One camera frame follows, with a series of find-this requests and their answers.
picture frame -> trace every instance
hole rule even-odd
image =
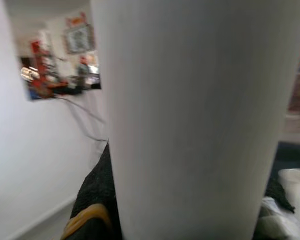
[[[70,55],[82,54],[95,49],[93,29],[89,24],[65,30],[64,42]]]

white column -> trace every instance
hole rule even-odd
[[[250,240],[300,59],[300,0],[93,0],[126,240]]]

